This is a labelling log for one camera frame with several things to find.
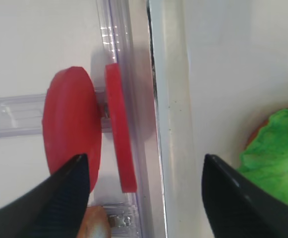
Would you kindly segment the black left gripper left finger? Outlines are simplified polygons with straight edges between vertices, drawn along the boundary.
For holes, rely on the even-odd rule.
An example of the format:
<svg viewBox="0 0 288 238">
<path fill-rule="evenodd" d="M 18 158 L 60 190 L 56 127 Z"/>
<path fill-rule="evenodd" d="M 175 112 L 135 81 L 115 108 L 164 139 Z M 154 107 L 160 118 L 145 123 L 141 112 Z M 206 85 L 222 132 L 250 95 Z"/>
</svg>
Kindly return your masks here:
<svg viewBox="0 0 288 238">
<path fill-rule="evenodd" d="M 0 238 L 75 238 L 89 199 L 87 155 L 76 155 L 0 209 Z"/>
</svg>

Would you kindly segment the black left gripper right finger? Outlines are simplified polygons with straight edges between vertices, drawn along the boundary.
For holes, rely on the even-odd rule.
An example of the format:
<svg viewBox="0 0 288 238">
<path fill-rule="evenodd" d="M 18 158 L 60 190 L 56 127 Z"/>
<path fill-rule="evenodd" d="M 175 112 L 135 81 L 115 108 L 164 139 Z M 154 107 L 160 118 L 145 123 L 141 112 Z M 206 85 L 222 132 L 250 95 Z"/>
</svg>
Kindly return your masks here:
<svg viewBox="0 0 288 238">
<path fill-rule="evenodd" d="M 205 155 L 201 190 L 214 237 L 288 238 L 288 206 L 217 155 Z"/>
</svg>

